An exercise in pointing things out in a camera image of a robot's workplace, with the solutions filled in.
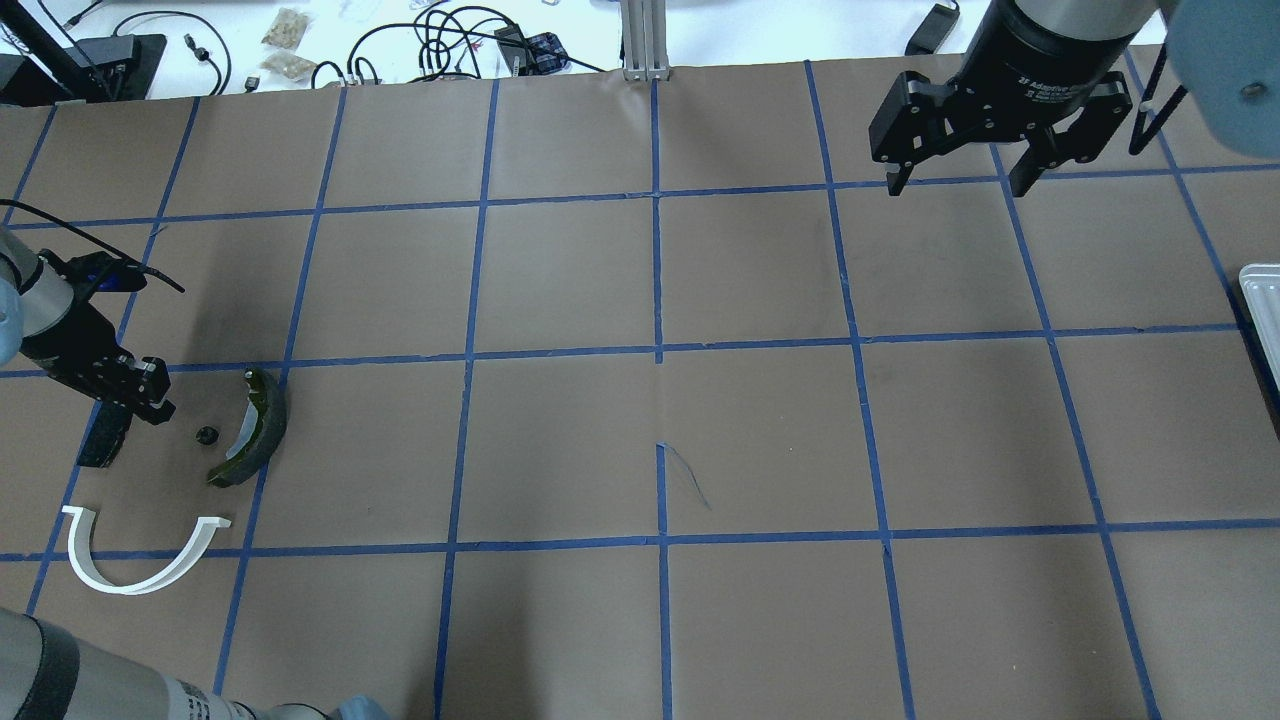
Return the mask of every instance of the small dark round object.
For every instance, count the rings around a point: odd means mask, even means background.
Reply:
[[[218,442],[218,428],[212,425],[205,425],[196,430],[196,442],[200,445],[214,445]]]

